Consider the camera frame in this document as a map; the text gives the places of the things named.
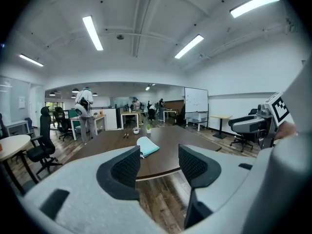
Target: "teal cloth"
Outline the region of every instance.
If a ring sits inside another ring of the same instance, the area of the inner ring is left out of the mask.
[[[144,157],[150,155],[153,152],[156,152],[159,149],[159,147],[152,143],[152,141],[147,137],[139,138],[136,144],[140,146],[141,152],[143,153]]]

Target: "chair armrest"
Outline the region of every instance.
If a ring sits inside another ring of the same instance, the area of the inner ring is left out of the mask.
[[[40,140],[42,137],[43,137],[43,136],[40,135],[40,136],[37,136],[37,137],[34,137],[34,138],[31,138],[31,139],[30,139],[30,141],[31,141],[31,143],[33,144],[34,147],[36,147],[35,140],[37,140],[37,141],[39,142],[39,144],[40,144],[40,141],[39,141],[39,140]]]

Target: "white shirt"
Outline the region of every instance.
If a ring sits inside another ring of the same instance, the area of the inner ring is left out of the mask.
[[[87,100],[89,102],[89,106],[88,106],[88,115],[91,117],[91,106],[90,104],[93,104],[93,96],[90,90],[86,89],[86,90],[82,90],[80,91],[75,99],[75,103],[80,103],[82,97],[84,97],[85,100]]]

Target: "gray pants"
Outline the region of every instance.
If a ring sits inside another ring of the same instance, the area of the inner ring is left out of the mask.
[[[80,127],[81,127],[81,137],[82,142],[87,143],[87,129],[86,122],[90,129],[90,134],[92,138],[97,136],[96,131],[94,129],[94,118],[93,117],[79,117]]]

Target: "standing table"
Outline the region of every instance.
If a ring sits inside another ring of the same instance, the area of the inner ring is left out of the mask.
[[[99,116],[99,117],[93,117],[94,118],[94,128],[95,128],[95,132],[96,134],[98,135],[98,128],[97,128],[97,123],[98,121],[102,120],[103,121],[103,125],[104,125],[104,129],[106,130],[106,115],[103,115],[103,116]],[[74,128],[74,121],[79,121],[79,117],[72,117],[70,118],[70,123],[72,125],[72,133],[73,133],[73,136],[74,136],[74,140],[77,140],[76,138],[76,133],[75,133],[75,128]]]
[[[5,169],[7,170],[10,178],[12,179],[13,183],[16,185],[17,189],[20,191],[22,195],[25,194],[25,190],[22,188],[20,183],[15,178],[12,170],[10,169],[10,166],[7,162],[7,159],[11,158],[15,154],[18,154],[28,172],[30,177],[33,179],[33,181],[37,184],[38,181],[31,172],[29,166],[27,165],[27,161],[20,151],[27,146],[27,144],[30,142],[30,136],[28,135],[15,135],[7,138],[0,139],[0,144],[2,146],[2,151],[0,151],[0,161],[3,163]]]
[[[8,135],[11,136],[10,135],[10,128],[16,127],[16,126],[22,126],[22,125],[26,126],[27,133],[25,133],[25,134],[28,134],[29,133],[28,121],[26,121],[26,120],[19,120],[19,121],[8,123],[5,125],[5,128],[8,131]]]
[[[165,113],[167,113],[167,119],[169,119],[169,113],[175,113],[175,115],[177,114],[177,111],[175,110],[164,110],[164,123],[165,123]]]
[[[123,129],[123,116],[126,115],[135,115],[136,116],[136,127],[138,128],[138,113],[137,112],[123,112],[120,114],[120,119],[121,119],[121,128]]]
[[[222,134],[222,120],[223,120],[223,119],[229,119],[229,118],[232,117],[232,115],[227,115],[227,116],[210,116],[210,117],[212,117],[212,118],[219,118],[219,119],[220,119],[220,129],[219,129],[219,133],[213,135],[213,137],[220,138],[220,139],[224,139],[224,138],[226,137],[226,135],[223,135],[223,134]]]

